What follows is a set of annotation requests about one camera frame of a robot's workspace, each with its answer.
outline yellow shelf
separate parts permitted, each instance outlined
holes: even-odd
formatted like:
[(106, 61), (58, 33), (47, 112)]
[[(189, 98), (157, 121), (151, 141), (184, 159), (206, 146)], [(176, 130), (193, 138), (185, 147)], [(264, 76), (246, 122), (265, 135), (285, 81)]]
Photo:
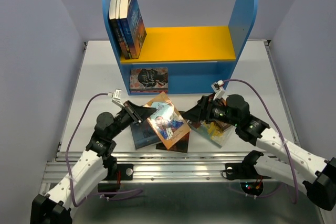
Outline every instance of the yellow shelf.
[(192, 61), (234, 61), (228, 26), (148, 27), (139, 59), (120, 62), (159, 63)]

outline blue bookshelf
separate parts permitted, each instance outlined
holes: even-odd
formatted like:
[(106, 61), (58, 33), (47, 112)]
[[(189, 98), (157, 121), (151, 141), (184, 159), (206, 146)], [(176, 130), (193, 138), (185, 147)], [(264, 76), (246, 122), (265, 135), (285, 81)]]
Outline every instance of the blue bookshelf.
[(130, 72), (132, 68), (168, 67), (168, 94), (211, 93), (211, 84), (220, 79), (229, 79), (236, 67), (241, 52), (251, 33), (256, 20), (258, 0), (236, 0), (228, 24), (229, 37), (232, 41), (235, 60), (195, 61), (191, 62), (155, 62), (155, 63), (122, 63), (121, 51), (109, 22), (111, 0), (102, 0), (102, 12), (105, 28), (111, 42), (114, 56), (117, 60), (126, 90), (129, 95), (146, 95), (149, 93), (131, 94), (129, 89)]

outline tabletop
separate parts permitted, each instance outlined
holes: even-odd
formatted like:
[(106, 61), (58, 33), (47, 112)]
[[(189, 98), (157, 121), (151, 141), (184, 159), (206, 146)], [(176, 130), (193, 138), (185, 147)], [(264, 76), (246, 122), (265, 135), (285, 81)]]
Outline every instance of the tabletop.
[[(272, 71), (264, 41), (247, 41), (232, 75), (232, 79), (245, 80), (260, 93), (284, 136), (293, 142), (291, 129), (284, 106), (282, 105), (276, 78)], [(89, 41), (78, 77), (68, 120), (61, 139), (58, 157), (64, 157), (70, 136), (72, 135), (88, 100), (97, 93), (113, 92), (116, 88), (125, 89), (125, 86), (109, 41)], [(225, 95), (229, 94), (242, 95), (250, 104), (251, 113), (268, 122), (271, 127), (274, 127), (269, 120), (262, 103), (248, 86), (242, 83), (230, 82), (225, 92)], [(142, 105), (147, 103), (153, 97), (155, 96), (128, 96), (126, 92), (123, 92), (122, 102), (130, 100), (137, 105)], [(170, 95), (169, 97), (177, 109), (186, 111), (196, 104), (196, 101), (201, 97), (201, 94)], [(85, 146), (88, 144), (93, 133), (96, 118), (101, 112), (109, 111), (112, 114), (116, 114), (119, 110), (120, 108), (114, 105), (110, 98), (98, 97), (93, 100), (74, 137), (70, 147), (69, 156), (78, 157), (85, 149)], [(136, 151), (130, 128), (125, 129), (114, 140), (116, 141), (117, 146), (113, 153), (121, 156), (123, 154), (155, 155), (158, 157), (216, 156), (225, 153), (248, 153), (251, 150), (258, 149), (239, 139), (236, 134), (231, 134), (224, 146), (218, 148), (216, 145), (193, 131), (191, 131), (190, 134), (187, 154), (156, 150), (155, 146), (148, 146)]]

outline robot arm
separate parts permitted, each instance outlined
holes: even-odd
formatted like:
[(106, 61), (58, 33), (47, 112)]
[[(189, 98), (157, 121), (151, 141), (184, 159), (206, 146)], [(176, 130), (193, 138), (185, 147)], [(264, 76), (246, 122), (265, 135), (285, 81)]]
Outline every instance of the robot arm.
[(115, 146), (113, 140), (132, 123), (145, 121), (155, 108), (137, 106), (130, 101), (120, 102), (120, 90), (116, 90), (112, 102), (121, 107), (113, 117), (103, 112), (97, 117), (93, 135), (86, 150), (67, 174), (46, 195), (33, 200), (30, 224), (71, 224), (76, 207), (87, 198), (99, 182), (113, 175), (117, 159), (111, 156)]
[[(226, 102), (223, 82), (212, 85), (215, 93), (202, 96), (197, 105), (183, 114), (183, 118), (193, 122), (218, 120), (236, 127), (236, 134), (253, 146), (274, 154), (289, 163), (287, 152), (279, 134), (267, 123), (250, 114), (249, 104), (240, 95), (229, 95)], [(327, 161), (285, 140), (296, 169), (298, 189), (307, 193), (308, 198), (317, 206), (332, 210), (336, 204), (336, 158)], [(243, 162), (226, 164), (226, 178), (255, 179), (258, 175), (273, 177), (293, 185), (289, 165), (265, 157), (263, 153), (252, 151)]]

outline gray floor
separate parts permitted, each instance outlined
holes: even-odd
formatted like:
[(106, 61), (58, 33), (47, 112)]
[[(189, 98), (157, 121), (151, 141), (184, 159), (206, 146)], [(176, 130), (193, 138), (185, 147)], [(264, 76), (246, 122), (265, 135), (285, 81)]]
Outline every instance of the gray floor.
[[(265, 192), (278, 184), (265, 185)], [(142, 196), (127, 200), (106, 202), (99, 197), (87, 200), (78, 209), (74, 224), (121, 223), (323, 223), (319, 209), (305, 195), (293, 205), (281, 189), (270, 198), (246, 198), (223, 184), (146, 184), (127, 185), (123, 189), (141, 187)], [(239, 183), (232, 184), (238, 189)]]

